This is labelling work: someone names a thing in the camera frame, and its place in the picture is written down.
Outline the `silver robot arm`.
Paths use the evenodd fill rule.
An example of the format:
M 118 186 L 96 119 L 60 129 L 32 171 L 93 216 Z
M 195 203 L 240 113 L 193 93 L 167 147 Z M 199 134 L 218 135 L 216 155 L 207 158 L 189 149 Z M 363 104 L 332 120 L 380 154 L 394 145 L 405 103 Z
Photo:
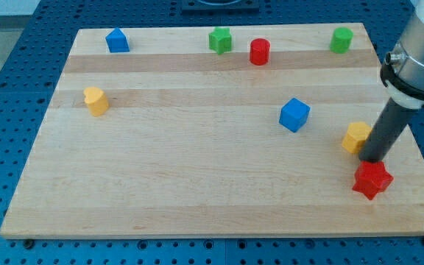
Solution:
M 424 0 L 415 11 L 381 67 L 381 81 L 390 98 L 401 107 L 424 107 Z

